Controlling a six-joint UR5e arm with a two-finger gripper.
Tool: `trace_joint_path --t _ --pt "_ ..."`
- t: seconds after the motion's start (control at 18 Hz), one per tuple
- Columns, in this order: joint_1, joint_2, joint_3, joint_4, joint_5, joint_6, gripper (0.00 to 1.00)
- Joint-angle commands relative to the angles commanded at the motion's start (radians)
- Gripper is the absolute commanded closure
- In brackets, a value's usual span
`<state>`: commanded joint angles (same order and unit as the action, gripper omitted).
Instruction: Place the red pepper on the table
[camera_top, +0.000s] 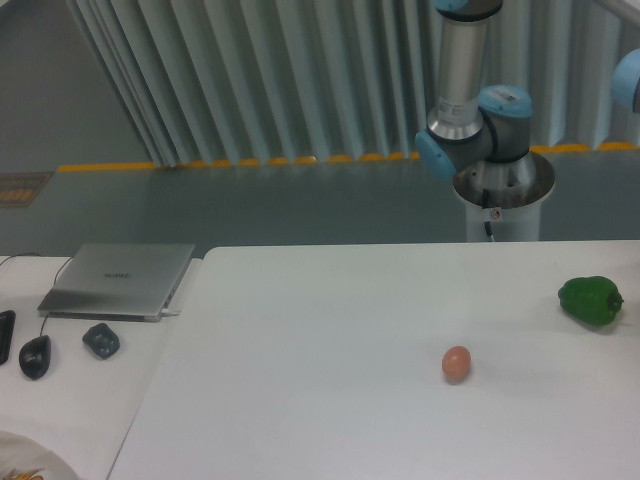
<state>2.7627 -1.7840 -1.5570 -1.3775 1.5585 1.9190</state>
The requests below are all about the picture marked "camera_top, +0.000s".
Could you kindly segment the cream sweater sleeve forearm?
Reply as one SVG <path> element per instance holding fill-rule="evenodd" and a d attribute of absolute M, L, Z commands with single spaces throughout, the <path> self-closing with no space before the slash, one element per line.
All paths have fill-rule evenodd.
<path fill-rule="evenodd" d="M 2 479 L 80 479 L 55 452 L 27 437 L 1 432 Z"/>

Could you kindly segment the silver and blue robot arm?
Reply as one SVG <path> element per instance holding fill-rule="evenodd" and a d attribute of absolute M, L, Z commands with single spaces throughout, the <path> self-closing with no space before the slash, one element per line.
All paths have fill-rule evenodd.
<path fill-rule="evenodd" d="M 515 189 L 547 176 L 533 140 L 554 143 L 578 126 L 571 113 L 639 108 L 635 1 L 437 1 L 436 97 L 415 138 L 427 167 Z"/>

